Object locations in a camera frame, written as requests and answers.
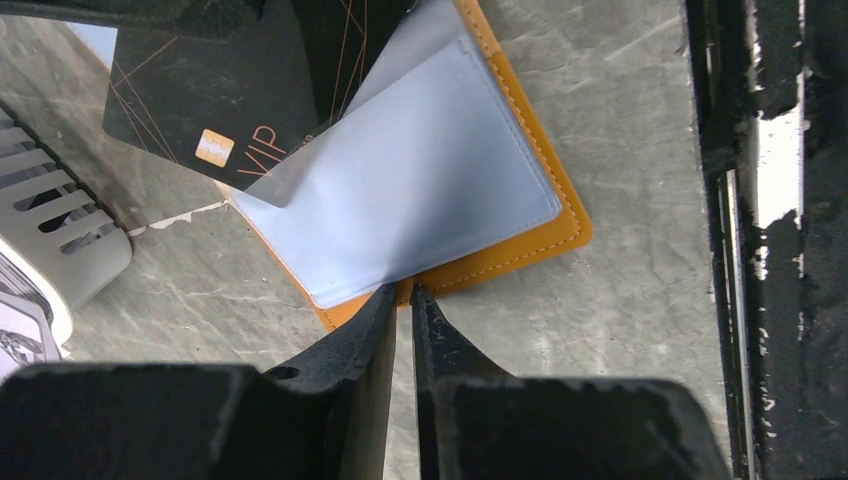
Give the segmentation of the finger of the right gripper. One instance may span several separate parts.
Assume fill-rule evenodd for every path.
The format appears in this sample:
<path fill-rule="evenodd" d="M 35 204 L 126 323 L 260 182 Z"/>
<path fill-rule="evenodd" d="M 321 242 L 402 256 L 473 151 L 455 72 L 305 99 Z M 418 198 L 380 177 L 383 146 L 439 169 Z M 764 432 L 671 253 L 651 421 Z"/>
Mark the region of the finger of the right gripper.
<path fill-rule="evenodd" d="M 1 13 L 226 40 L 256 23 L 263 0 L 1 0 Z"/>

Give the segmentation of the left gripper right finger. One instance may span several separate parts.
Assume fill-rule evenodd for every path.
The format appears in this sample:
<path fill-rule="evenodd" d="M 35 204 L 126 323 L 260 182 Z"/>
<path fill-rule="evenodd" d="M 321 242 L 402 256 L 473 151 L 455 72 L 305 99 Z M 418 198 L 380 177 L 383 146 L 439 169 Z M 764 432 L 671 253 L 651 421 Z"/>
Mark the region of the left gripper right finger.
<path fill-rule="evenodd" d="M 410 298 L 425 479 L 725 479 L 706 413 L 655 378 L 526 378 L 486 356 L 416 285 Z"/>

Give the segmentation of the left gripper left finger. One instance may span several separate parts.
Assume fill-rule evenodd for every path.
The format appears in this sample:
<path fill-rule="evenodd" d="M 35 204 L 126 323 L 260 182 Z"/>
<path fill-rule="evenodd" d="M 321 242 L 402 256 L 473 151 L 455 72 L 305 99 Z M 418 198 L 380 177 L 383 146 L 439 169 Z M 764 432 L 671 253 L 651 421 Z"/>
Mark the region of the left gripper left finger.
<path fill-rule="evenodd" d="M 5 479 L 379 479 L 395 287 L 280 365 L 41 363 L 1 388 Z"/>

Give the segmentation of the black VIP card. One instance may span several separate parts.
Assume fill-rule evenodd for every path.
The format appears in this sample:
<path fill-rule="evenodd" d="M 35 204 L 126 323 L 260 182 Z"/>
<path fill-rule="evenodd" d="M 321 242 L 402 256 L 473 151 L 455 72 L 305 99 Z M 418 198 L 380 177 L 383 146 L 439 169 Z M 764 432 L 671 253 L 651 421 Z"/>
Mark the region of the black VIP card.
<path fill-rule="evenodd" d="M 274 206 L 298 150 L 339 121 L 410 1 L 270 1 L 216 43 L 118 33 L 103 128 L 112 138 Z"/>

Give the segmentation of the white plastic basket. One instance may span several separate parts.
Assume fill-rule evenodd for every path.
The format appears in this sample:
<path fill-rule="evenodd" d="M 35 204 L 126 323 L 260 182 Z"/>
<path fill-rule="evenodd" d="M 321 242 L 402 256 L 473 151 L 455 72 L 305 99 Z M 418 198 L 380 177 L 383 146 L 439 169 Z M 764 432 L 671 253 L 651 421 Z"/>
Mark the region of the white plastic basket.
<path fill-rule="evenodd" d="M 127 234 L 6 112 L 1 114 L 2 256 L 48 300 L 62 359 L 74 312 L 132 258 Z"/>

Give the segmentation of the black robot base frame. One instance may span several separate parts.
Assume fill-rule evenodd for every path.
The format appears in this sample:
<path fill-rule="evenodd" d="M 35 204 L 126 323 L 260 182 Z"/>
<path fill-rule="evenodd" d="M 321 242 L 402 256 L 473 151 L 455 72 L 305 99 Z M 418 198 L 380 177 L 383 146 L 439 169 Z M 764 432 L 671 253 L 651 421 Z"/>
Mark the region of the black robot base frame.
<path fill-rule="evenodd" d="M 847 475 L 847 5 L 684 5 L 738 479 Z"/>

